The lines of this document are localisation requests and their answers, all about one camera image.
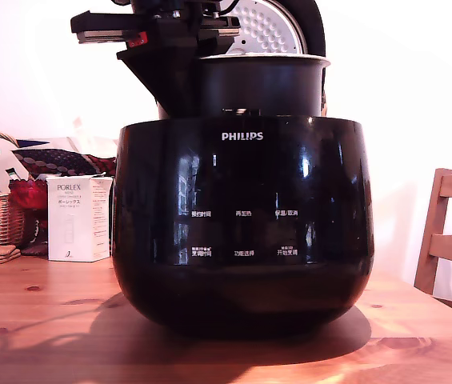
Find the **patterned fabric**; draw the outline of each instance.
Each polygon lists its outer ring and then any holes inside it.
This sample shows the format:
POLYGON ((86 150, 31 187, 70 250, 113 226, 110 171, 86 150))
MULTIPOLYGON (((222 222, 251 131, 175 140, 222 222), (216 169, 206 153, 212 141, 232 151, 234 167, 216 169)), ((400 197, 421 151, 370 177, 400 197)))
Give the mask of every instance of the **patterned fabric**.
POLYGON ((115 158, 96 158, 68 150, 13 150, 33 178, 40 174, 83 176, 106 173, 115 176, 115 158))

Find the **perforated inner lid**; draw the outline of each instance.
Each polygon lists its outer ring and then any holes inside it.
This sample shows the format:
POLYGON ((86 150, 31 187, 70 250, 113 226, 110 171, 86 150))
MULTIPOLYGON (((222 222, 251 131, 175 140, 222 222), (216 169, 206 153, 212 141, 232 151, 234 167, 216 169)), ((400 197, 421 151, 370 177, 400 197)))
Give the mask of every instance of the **perforated inner lid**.
MULTIPOLYGON (((232 0, 222 2, 225 9, 232 0)), ((240 35, 228 54, 306 54, 306 40, 291 14, 275 0, 240 0, 230 13, 240 20, 240 35)))

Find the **cable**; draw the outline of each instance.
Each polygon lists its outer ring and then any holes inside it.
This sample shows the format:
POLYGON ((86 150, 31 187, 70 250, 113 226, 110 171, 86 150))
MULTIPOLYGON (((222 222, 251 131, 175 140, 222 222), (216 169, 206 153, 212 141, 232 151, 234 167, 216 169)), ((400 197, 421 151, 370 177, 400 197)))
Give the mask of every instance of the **cable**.
POLYGON ((227 8, 225 8, 224 10, 221 10, 220 12, 218 12, 219 16, 223 16, 225 14, 228 14, 229 12, 231 12, 236 5, 240 2, 240 0, 234 0, 230 6, 228 6, 227 8))

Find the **white wall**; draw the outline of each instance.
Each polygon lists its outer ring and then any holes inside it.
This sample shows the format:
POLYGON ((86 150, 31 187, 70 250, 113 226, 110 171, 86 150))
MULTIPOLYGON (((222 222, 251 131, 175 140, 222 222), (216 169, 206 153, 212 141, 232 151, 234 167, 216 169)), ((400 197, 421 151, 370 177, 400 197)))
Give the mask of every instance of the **white wall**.
POLYGON ((110 0, 0 0, 0 130, 16 138, 74 134, 74 121, 116 138, 157 118, 153 97, 118 61, 122 43, 79 45, 70 19, 127 12, 110 0))
MULTIPOLYGON (((412 283, 434 169, 452 169, 452 1, 317 3, 330 116, 365 129, 376 267, 412 283)), ((67 136, 80 118, 116 138, 125 124, 156 118, 153 98, 115 58, 123 45, 81 46, 70 33, 70 18, 88 9, 122 10, 109 0, 0 0, 0 130, 67 136)), ((441 262, 436 294, 452 298, 451 263, 441 262)))
MULTIPOLYGON (((332 61, 329 116, 365 130, 375 265, 412 283, 434 169, 452 169, 452 2, 317 3, 332 61)), ((452 263, 441 261, 435 293, 452 298, 452 263)))

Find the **button label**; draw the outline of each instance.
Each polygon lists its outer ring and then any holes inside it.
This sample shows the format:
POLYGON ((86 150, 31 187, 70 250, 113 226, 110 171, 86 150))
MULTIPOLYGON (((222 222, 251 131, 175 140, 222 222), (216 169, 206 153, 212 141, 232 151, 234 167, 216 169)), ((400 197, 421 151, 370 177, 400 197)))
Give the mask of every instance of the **button label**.
POLYGON ((210 218, 211 217, 211 211, 210 210, 207 210, 207 211, 193 210, 192 211, 192 217, 193 218, 210 218))
POLYGON ((277 256, 298 256, 298 250, 292 246, 283 246, 277 251, 277 256))
POLYGON ((210 258, 211 247, 209 246, 193 246, 192 247, 193 258, 210 258))
POLYGON ((254 256, 253 250, 236 250, 234 252, 234 256, 237 258, 247 258, 250 256, 254 256))
POLYGON ((293 217, 297 217, 298 216, 298 211, 297 210, 276 210, 275 211, 275 217, 279 218, 279 217, 286 217, 286 216, 293 216, 293 217))
POLYGON ((252 212, 249 210, 237 210, 236 217, 237 218, 250 218, 250 217, 252 217, 252 212))

